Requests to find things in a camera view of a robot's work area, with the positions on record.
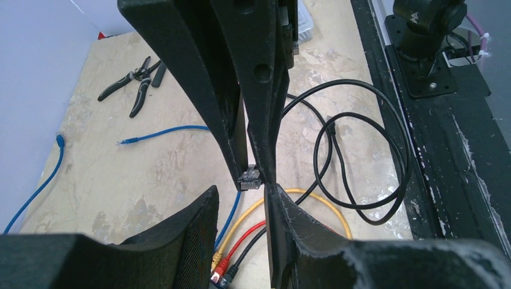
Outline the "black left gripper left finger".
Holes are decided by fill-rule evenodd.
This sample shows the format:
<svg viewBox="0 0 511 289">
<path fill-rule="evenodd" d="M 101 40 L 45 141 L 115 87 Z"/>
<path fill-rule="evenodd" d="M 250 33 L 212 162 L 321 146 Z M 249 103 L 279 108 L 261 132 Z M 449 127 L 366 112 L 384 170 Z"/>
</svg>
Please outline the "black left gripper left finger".
<svg viewBox="0 0 511 289">
<path fill-rule="evenodd" d="M 120 244 L 83 234 L 1 237 L 2 288 L 208 288 L 219 193 Z"/>
</svg>

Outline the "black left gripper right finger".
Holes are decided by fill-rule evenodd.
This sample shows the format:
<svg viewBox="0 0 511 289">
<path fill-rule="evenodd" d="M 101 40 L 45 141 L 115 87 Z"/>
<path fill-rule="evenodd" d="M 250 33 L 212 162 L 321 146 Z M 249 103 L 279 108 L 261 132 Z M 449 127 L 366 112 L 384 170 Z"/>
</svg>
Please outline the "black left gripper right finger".
<svg viewBox="0 0 511 289">
<path fill-rule="evenodd" d="M 510 263 L 479 240 L 349 240 L 264 191 L 272 288 L 509 288 Z"/>
</svg>

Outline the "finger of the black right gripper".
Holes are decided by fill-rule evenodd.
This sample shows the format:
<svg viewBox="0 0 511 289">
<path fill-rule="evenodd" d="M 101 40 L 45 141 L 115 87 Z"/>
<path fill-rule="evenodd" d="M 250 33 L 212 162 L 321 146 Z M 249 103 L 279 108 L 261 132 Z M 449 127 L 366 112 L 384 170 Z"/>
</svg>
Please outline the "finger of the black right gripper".
<svg viewBox="0 0 511 289">
<path fill-rule="evenodd" d="M 236 187 L 248 167 L 240 87 L 213 1 L 118 1 L 217 141 Z"/>
<path fill-rule="evenodd" d="M 297 1 L 213 1 L 236 71 L 247 133 L 265 184 L 275 184 L 276 142 L 298 39 Z"/>
</svg>

